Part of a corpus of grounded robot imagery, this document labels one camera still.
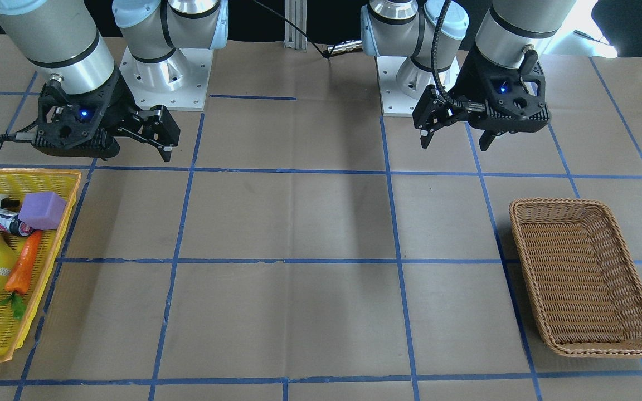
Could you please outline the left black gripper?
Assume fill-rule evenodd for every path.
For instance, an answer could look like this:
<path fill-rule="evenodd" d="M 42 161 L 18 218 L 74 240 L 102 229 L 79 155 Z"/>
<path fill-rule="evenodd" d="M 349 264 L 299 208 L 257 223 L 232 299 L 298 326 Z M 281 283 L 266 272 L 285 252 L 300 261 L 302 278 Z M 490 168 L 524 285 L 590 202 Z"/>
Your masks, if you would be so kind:
<path fill-rule="evenodd" d="M 484 130 L 478 144 L 487 151 L 499 132 L 533 133 L 551 121 L 545 92 L 535 49 L 521 52 L 519 67 L 509 68 L 490 61 L 474 44 L 449 94 L 458 101 L 484 105 L 483 112 L 469 114 L 469 123 Z M 454 117 L 444 85 L 428 85 L 412 112 L 413 125 L 421 131 L 421 147 L 429 147 L 436 131 L 455 124 Z"/>

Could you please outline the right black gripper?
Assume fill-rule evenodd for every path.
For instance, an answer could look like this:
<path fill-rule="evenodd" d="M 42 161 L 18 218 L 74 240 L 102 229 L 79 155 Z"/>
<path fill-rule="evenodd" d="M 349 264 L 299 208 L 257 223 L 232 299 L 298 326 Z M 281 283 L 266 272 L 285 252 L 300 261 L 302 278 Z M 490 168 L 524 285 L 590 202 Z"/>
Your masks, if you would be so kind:
<path fill-rule="evenodd" d="M 128 137 L 158 150 L 171 162 L 181 130 L 167 107 L 141 111 L 118 68 L 102 86 L 83 94 L 69 94 L 54 74 L 38 100 L 32 146 L 51 157 L 110 158 L 120 152 L 115 137 Z"/>

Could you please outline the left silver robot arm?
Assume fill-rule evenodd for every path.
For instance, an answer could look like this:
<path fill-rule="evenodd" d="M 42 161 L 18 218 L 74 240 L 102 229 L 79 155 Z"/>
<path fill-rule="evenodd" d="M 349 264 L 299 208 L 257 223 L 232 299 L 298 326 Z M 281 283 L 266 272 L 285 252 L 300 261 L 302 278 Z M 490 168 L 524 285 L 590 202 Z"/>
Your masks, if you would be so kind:
<path fill-rule="evenodd" d="M 417 99 L 412 111 L 420 144 L 466 122 L 483 131 L 487 150 L 504 134 L 535 133 L 551 121 L 546 77 L 539 58 L 560 30 L 574 1 L 494 1 L 451 88 L 448 72 L 464 40 L 469 16 L 454 1 L 369 1 L 360 11 L 363 51 L 407 59 L 425 74 L 405 81 Z"/>

